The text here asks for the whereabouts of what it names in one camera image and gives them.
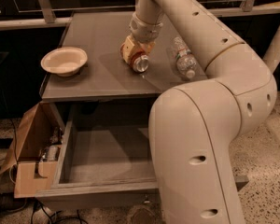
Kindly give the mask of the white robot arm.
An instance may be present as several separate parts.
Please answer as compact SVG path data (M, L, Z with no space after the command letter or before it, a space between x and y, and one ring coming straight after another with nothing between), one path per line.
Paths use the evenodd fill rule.
M270 115L273 73L196 0L139 0L122 46L126 62L168 18L207 78L165 91L151 108L149 143L167 224L245 224L229 145Z

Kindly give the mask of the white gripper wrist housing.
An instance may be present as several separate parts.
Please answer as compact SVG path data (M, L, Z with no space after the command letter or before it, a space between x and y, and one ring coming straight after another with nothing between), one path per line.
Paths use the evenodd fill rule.
M149 54L154 49L155 42L153 41L159 36L162 23L146 23L140 20L134 12L129 28L132 35L128 35L120 47L121 57L126 63L130 63L135 54L142 51Z

